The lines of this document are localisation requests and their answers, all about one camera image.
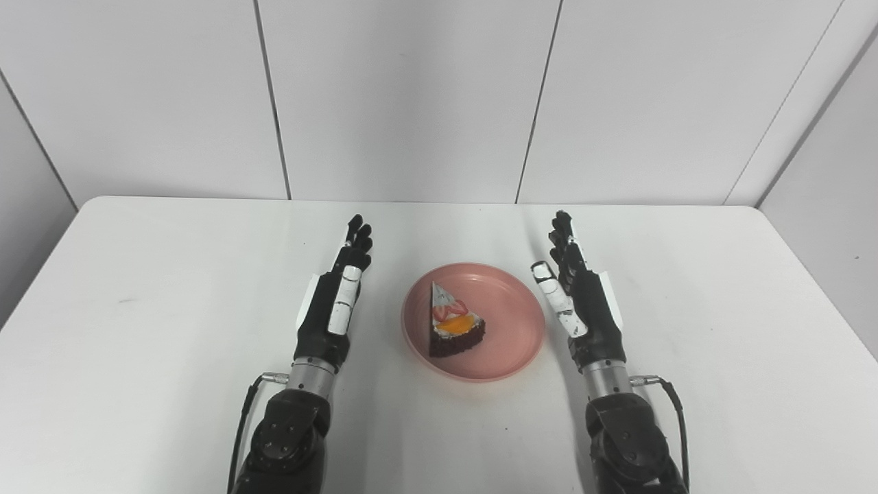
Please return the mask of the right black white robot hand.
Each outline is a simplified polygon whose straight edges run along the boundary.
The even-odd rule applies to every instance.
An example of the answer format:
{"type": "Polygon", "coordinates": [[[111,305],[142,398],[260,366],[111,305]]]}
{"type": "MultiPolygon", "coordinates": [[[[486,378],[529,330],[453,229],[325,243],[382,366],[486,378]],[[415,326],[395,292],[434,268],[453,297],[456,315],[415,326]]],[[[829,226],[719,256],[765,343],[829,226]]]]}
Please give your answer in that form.
{"type": "Polygon", "coordinates": [[[609,284],[587,265],[573,218],[558,210],[548,234],[552,248],[546,261],[533,263],[531,274],[561,327],[580,371],[596,362],[626,363],[623,334],[608,295],[609,284]]]}

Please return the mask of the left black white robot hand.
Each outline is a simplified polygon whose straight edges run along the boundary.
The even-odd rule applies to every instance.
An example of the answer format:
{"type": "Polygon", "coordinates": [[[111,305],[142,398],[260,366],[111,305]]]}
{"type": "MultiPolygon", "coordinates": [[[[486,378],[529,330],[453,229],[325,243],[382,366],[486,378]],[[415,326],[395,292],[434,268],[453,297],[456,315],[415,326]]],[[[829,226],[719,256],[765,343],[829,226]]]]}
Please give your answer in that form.
{"type": "Polygon", "coordinates": [[[339,373],[349,354],[349,323],[361,293],[361,279],[371,264],[371,225],[354,215],[329,271],[316,279],[307,311],[297,331],[294,359],[324,363],[339,373]]]}

